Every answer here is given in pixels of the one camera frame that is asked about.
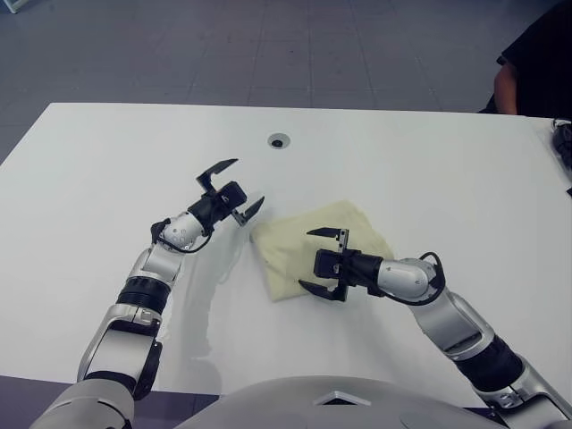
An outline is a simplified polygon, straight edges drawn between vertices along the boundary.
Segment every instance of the person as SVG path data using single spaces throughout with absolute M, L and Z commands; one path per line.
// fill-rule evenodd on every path
M 552 7 L 497 61 L 482 113 L 572 118 L 572 0 Z

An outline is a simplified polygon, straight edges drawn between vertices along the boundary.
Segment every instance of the wire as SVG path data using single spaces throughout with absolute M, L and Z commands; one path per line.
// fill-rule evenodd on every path
M 165 240 L 164 238 L 162 238 L 160 235 L 157 235 L 156 240 L 159 241 L 160 243 L 165 244 L 165 246 L 168 246 L 169 248 L 172 248 L 173 250 L 177 250 L 178 252 L 190 255 L 193 253 L 197 253 L 199 250 L 201 250 L 202 248 L 204 248 L 208 242 L 211 240 L 211 238 L 213 237 L 213 219 L 215 218 L 215 213 L 214 213 L 214 209 L 211 208 L 211 213 L 210 213 L 210 218 L 208 220 L 208 225 L 209 225 L 209 229 L 210 232 L 208 233 L 208 235 L 206 236 L 205 241 L 203 241 L 203 243 L 197 247 L 197 248 L 192 248 L 191 250 L 187 250 L 185 248 L 178 248 L 177 246 L 175 246 L 174 244 L 170 243 L 169 241 Z
M 208 244 L 208 242 L 211 240 L 211 237 L 213 237 L 213 233 L 209 232 L 208 235 L 206 236 L 206 240 L 203 241 L 203 243 L 199 247 L 192 248 L 191 250 L 186 250 L 184 248 L 178 248 L 178 247 L 174 246 L 173 244 L 171 244 L 169 241 L 162 239 L 161 237 L 157 237 L 157 241 L 165 244 L 165 246 L 168 246 L 169 248 L 172 248 L 173 250 L 177 250 L 178 252 L 191 254 L 191 253 L 197 253 L 200 249 L 202 249 L 204 246 L 206 246 Z

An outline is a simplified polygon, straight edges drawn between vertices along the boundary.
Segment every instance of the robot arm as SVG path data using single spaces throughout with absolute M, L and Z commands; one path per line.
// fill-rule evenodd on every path
M 34 423 L 33 429 L 128 429 L 134 400 L 144 398 L 155 381 L 162 344 L 156 340 L 171 289 L 184 257 L 210 240 L 217 222 L 229 215 L 240 226 L 262 205 L 244 214 L 236 207 L 247 197 L 235 181 L 216 190 L 211 175 L 235 163 L 222 161 L 197 177 L 205 193 L 174 218 L 151 227 L 151 246 L 138 257 L 114 305 L 109 307 L 80 363 L 77 383 Z M 205 237 L 195 246 L 197 238 Z
M 407 305 L 424 334 L 510 428 L 538 429 L 572 419 L 572 407 L 463 298 L 447 289 L 434 253 L 387 260 L 348 249 L 348 230 L 320 228 L 308 234 L 339 241 L 337 252 L 318 250 L 314 266 L 317 277 L 338 279 L 338 286 L 329 291 L 299 281 L 303 288 L 345 301 L 349 286 L 362 285 L 370 295 Z M 435 264 L 425 260 L 429 256 Z

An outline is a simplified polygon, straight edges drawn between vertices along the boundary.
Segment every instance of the table surface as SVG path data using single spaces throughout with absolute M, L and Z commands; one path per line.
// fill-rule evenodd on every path
M 268 298 L 250 229 L 346 198 L 397 257 L 437 252 L 450 289 L 570 400 L 572 204 L 549 129 L 500 115 L 52 104 L 0 167 L 0 374 L 72 382 L 150 224 L 238 157 L 215 184 L 236 180 L 264 208 L 185 261 L 156 390 L 336 374 L 482 405 L 404 306 L 364 288 L 344 304 Z M 275 132 L 290 146 L 270 148 Z

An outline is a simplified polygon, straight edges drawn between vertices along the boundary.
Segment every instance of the yellow cloth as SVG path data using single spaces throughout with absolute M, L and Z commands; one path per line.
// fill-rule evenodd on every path
M 315 253 L 320 248 L 336 250 L 335 239 L 306 235 L 321 227 L 349 230 L 348 248 L 370 255 L 393 258 L 390 247 L 375 232 L 366 216 L 349 201 L 339 201 L 310 213 L 270 223 L 260 223 L 252 231 L 252 240 L 262 257 L 272 301 L 307 293 L 298 279 L 331 287 L 335 280 L 314 276 Z

